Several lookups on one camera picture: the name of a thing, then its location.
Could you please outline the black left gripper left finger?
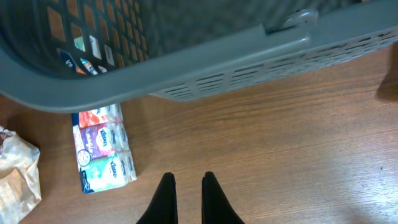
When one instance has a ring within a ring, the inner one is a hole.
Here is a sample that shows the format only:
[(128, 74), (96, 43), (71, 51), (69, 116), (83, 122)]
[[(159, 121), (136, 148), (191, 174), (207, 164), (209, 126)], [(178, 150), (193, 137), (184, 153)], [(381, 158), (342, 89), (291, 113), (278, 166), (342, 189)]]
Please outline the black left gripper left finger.
[(173, 173), (165, 173), (137, 224), (178, 224), (177, 194)]

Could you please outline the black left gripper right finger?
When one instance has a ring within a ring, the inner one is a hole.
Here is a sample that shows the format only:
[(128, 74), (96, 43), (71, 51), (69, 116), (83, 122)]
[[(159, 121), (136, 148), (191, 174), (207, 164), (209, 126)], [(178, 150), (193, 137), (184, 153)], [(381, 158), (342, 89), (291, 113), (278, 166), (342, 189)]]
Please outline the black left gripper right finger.
[(244, 224), (234, 211), (213, 172), (205, 172), (201, 190), (202, 224)]

